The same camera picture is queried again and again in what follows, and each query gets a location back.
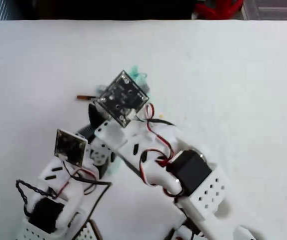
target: white table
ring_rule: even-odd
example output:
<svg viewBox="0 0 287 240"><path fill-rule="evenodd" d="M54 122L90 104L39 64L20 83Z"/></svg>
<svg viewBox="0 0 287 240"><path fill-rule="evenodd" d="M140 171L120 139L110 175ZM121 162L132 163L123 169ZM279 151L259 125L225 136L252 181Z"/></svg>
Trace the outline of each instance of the white table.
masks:
<svg viewBox="0 0 287 240"><path fill-rule="evenodd" d="M23 217L15 180L34 182L57 128L88 123L76 95L133 65L148 73L157 110L287 239L287 21L4 21L0 240L14 239ZM179 216L171 199L124 164L111 178L93 215L104 239L161 239Z"/></svg>

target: robot frame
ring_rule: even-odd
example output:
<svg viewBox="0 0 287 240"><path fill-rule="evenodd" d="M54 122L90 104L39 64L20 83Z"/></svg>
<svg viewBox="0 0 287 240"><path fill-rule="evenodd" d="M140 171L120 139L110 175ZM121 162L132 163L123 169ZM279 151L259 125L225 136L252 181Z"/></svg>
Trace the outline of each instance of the robot frame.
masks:
<svg viewBox="0 0 287 240"><path fill-rule="evenodd" d="M17 240L102 239L91 216L112 185L100 179L116 156L148 186L162 186L184 212L189 224L175 229L176 239L195 234L208 240L276 239L243 204L220 166L207 161L174 124L154 118L154 105L125 71L88 112L90 125L76 134L57 131L55 157L36 187L17 180L25 213ZM29 201L20 184L34 191ZM89 194L97 186L105 188L90 208Z"/></svg>

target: perforated plate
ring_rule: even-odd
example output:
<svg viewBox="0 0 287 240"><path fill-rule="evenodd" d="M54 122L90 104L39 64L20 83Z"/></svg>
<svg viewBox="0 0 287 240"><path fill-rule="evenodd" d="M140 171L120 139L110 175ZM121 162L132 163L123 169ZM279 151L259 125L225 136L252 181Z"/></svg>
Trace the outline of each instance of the perforated plate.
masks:
<svg viewBox="0 0 287 240"><path fill-rule="evenodd" d="M102 166L111 156L111 149L98 137L90 144L90 158L93 159L94 165Z"/></svg>
<svg viewBox="0 0 287 240"><path fill-rule="evenodd" d="M97 231L98 237L95 234L96 229L92 227L90 222L88 221L85 227L82 229L80 234L78 235L75 240L101 240L102 237L100 236L99 232Z"/></svg>
<svg viewBox="0 0 287 240"><path fill-rule="evenodd" d="M48 234L34 225L30 224L26 219L23 220L21 229L15 238L16 240L64 240L65 231L54 232Z"/></svg>
<svg viewBox="0 0 287 240"><path fill-rule="evenodd" d="M218 208L229 188L229 180L217 166L189 198L198 212L206 218Z"/></svg>

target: background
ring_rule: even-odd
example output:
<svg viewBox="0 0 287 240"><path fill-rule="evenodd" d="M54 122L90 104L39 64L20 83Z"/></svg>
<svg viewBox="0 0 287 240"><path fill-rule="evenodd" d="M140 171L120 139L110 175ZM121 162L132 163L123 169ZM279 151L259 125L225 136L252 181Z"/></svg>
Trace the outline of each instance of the background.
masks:
<svg viewBox="0 0 287 240"><path fill-rule="evenodd" d="M156 110L287 239L287 21L0 21L0 239L24 215L16 179L34 183L58 128L88 123L76 95L133 65ZM158 240L178 220L123 164L111 180L93 216L104 239Z"/></svg>
<svg viewBox="0 0 287 240"><path fill-rule="evenodd" d="M0 0L0 20L212 20L203 6L217 20L287 20L287 0Z"/></svg>

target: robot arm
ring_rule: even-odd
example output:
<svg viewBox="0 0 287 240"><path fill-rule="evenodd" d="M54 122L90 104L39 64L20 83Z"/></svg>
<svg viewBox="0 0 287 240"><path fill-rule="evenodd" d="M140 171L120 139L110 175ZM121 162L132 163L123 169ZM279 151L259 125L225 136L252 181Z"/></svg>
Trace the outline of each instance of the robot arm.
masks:
<svg viewBox="0 0 287 240"><path fill-rule="evenodd" d="M114 119L101 124L95 135L121 157L145 184L162 186L168 196L175 197L177 205L208 240L276 239L242 204L218 165L208 162L171 123L151 121L153 105L150 114L148 104L139 103L137 109L123 108L132 100L127 97L127 85L134 84L131 81L122 72L101 95L97 103ZM144 111L146 119L142 120L140 117ZM165 160L165 156L169 158L160 164L160 157Z"/></svg>

